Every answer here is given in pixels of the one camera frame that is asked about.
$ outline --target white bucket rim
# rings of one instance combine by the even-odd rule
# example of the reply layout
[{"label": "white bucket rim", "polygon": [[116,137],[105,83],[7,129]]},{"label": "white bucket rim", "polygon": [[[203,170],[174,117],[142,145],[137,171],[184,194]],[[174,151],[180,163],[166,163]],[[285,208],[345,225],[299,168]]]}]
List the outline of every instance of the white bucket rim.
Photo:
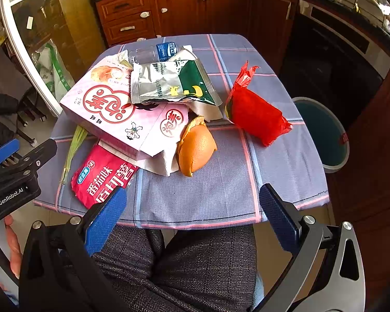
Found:
[{"label": "white bucket rim", "polygon": [[[335,114],[329,110],[327,107],[325,107],[322,103],[318,102],[318,101],[315,101],[314,99],[310,99],[309,97],[294,97],[292,99],[293,103],[297,102],[297,101],[305,101],[304,103],[310,103],[310,104],[316,104],[317,106],[319,106],[320,108],[322,108],[322,110],[324,110],[325,112],[327,112],[334,120],[335,120],[335,124],[337,126],[337,128],[342,132],[342,133],[346,133],[345,129],[344,129],[344,126],[342,125],[342,123],[339,121],[338,117],[335,116]],[[335,171],[338,171],[340,170],[348,161],[348,157],[349,157],[349,154],[350,154],[350,144],[348,141],[345,142],[345,145],[346,145],[346,154],[345,154],[345,158],[344,160],[338,164],[338,165],[325,165],[322,163],[322,166],[324,169],[327,169],[328,172],[335,172]]]}]

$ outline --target plaid tablecloth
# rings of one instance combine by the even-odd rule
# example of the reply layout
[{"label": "plaid tablecloth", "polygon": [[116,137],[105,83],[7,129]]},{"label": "plaid tablecloth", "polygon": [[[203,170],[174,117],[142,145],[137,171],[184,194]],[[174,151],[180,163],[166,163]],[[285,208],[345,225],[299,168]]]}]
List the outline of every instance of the plaid tablecloth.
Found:
[{"label": "plaid tablecloth", "polygon": [[[218,151],[192,178],[180,172],[164,177],[140,169],[128,186],[128,202],[119,224],[141,228],[199,229],[265,221],[258,191],[271,183],[283,200],[298,209],[329,201],[327,182],[312,138],[286,89],[254,47],[239,35],[186,35],[117,45],[96,62],[124,49],[173,41],[192,45],[225,101],[241,66],[259,66],[249,88],[283,112],[293,130],[265,148],[259,140],[220,120],[208,124]],[[63,113],[51,137],[58,151],[38,173],[42,194],[34,202],[52,210],[83,215],[86,208],[70,184],[59,185],[76,125]],[[72,161],[69,179],[96,142],[88,137]]]}]

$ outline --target red snack bag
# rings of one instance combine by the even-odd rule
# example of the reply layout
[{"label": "red snack bag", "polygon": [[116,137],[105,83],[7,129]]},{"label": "red snack bag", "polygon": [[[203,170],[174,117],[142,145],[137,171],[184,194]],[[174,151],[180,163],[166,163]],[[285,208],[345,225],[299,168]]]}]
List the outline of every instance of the red snack bag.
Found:
[{"label": "red snack bag", "polygon": [[242,66],[228,96],[227,115],[236,126],[260,138],[264,146],[269,146],[280,135],[292,130],[292,125],[279,109],[247,89],[258,68],[254,66],[247,70],[247,66],[248,61]]},{"label": "red snack bag", "polygon": [[76,197],[89,209],[102,203],[116,186],[126,187],[137,166],[96,144],[71,181]]}]

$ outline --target plastic bottle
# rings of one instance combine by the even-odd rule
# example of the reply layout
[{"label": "plastic bottle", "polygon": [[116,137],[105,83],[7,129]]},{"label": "plastic bottle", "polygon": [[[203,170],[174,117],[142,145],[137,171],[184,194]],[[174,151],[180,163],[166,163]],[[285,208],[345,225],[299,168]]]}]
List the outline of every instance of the plastic bottle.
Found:
[{"label": "plastic bottle", "polygon": [[128,61],[131,65],[165,62],[185,47],[187,46],[177,47],[175,42],[165,42],[144,49],[130,50]]}]

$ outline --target floor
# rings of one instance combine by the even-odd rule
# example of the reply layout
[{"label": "floor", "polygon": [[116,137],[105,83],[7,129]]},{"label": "floor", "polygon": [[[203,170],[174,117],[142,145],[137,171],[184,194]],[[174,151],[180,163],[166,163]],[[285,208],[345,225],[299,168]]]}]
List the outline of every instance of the floor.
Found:
[{"label": "floor", "polygon": [[[51,130],[54,126],[56,119],[50,115],[45,105],[40,105],[39,108],[47,115],[47,121],[41,122],[36,120],[29,122],[26,128],[23,128],[27,135],[36,138],[38,144],[44,142],[49,138]],[[29,152],[32,147],[23,140],[21,141],[20,154],[24,155]],[[312,215],[317,221],[334,225],[334,215],[332,212],[332,206],[330,204],[321,207],[316,207],[309,210],[304,210],[302,213],[305,215]],[[58,225],[65,224],[69,219],[66,214],[57,213],[44,209],[42,207],[34,206],[32,202],[27,203],[23,207],[19,208],[13,214],[15,222],[13,223],[13,229],[17,233],[22,250],[26,244],[27,235],[30,231],[32,223],[36,220],[43,221],[46,225]],[[266,293],[269,292],[273,284],[279,278],[283,272],[287,263],[290,260],[290,253],[285,252],[279,245],[275,234],[273,233],[270,223],[260,223],[254,226],[256,243],[257,243],[257,268],[263,279]],[[174,235],[173,230],[163,231],[165,241],[169,242]],[[323,259],[323,252],[320,251],[315,261],[314,267],[305,282],[305,285],[300,292],[298,299],[305,297],[318,273],[319,266]]]}]

